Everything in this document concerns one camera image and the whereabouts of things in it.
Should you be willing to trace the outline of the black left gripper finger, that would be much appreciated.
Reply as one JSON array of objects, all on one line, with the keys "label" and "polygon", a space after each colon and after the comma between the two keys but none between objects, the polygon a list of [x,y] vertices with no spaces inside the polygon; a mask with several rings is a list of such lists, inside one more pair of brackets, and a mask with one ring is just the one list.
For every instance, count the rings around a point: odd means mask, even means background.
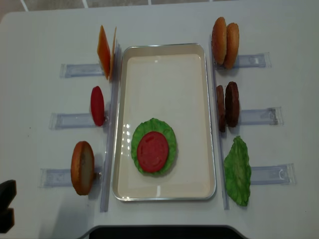
[{"label": "black left gripper finger", "polygon": [[8,208],[16,196],[16,181],[7,180],[0,184],[0,207]]}]

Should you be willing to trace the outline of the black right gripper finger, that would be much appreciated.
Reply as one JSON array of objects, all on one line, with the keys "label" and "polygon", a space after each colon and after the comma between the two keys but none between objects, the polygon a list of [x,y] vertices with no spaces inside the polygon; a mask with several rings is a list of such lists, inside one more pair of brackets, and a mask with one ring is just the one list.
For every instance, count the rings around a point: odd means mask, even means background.
[{"label": "black right gripper finger", "polygon": [[14,209],[8,208],[0,213],[0,230],[9,231],[14,226]]}]

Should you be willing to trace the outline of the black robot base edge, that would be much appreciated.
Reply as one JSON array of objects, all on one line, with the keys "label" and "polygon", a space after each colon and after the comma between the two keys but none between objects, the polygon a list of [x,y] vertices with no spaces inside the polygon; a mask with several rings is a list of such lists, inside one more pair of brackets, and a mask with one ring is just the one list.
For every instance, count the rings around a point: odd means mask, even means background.
[{"label": "black robot base edge", "polygon": [[242,239],[227,227],[211,226],[116,226],[94,229],[91,239]]}]

